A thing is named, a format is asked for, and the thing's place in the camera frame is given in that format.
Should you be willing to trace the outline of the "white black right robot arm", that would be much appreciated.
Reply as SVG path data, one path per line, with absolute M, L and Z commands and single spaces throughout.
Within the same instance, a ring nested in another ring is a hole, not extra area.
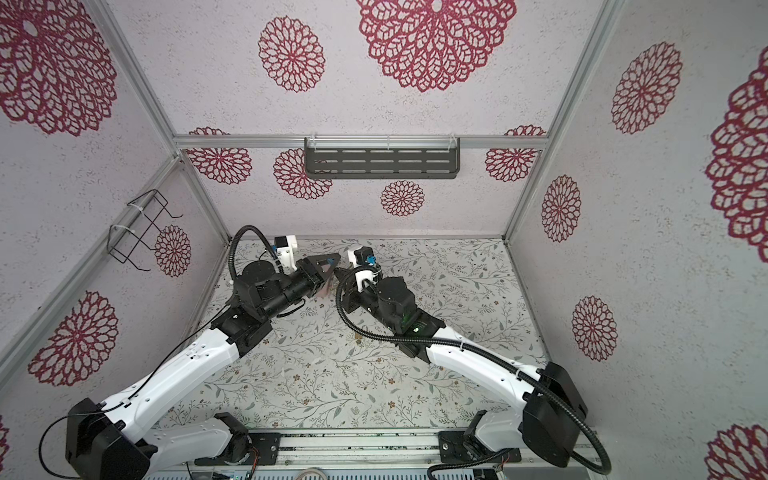
M 506 401 L 502 411 L 476 413 L 464 431 L 440 434 L 447 450 L 442 467 L 517 457 L 526 448 L 555 467 L 575 461 L 597 473 L 610 469 L 605 448 L 586 424 L 588 409 L 563 367 L 520 363 L 477 345 L 418 307 L 401 277 L 362 266 L 336 278 L 337 311 L 355 333 L 394 344 L 406 356 L 457 373 Z

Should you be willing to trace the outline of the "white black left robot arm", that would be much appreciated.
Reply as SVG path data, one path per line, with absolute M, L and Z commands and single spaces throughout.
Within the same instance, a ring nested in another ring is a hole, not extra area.
M 273 319 L 321 290 L 340 260 L 337 253 L 304 257 L 290 274 L 269 261 L 249 263 L 234 277 L 223 311 L 185 349 L 104 401 L 86 398 L 71 408 L 67 463 L 82 479 L 142 479 L 197 459 L 245 461 L 253 449 L 249 430 L 230 413 L 175 429 L 155 425 L 208 377 L 258 346 Z

